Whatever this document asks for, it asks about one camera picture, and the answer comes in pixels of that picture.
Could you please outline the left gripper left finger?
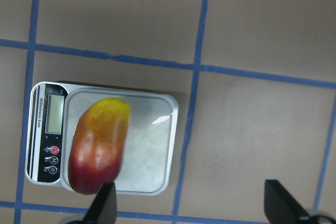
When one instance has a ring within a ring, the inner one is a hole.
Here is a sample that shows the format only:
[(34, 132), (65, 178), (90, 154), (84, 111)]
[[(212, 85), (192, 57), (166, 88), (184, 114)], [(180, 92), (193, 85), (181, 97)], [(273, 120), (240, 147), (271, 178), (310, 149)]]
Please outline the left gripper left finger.
[(84, 223), (113, 224), (117, 219), (115, 183), (104, 183), (83, 218)]

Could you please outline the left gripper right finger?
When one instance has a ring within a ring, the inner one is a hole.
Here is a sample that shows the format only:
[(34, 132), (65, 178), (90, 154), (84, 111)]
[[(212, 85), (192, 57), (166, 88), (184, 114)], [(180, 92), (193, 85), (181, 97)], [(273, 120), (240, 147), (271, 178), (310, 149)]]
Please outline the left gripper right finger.
[(319, 223), (278, 181), (265, 180), (264, 213), (271, 224)]

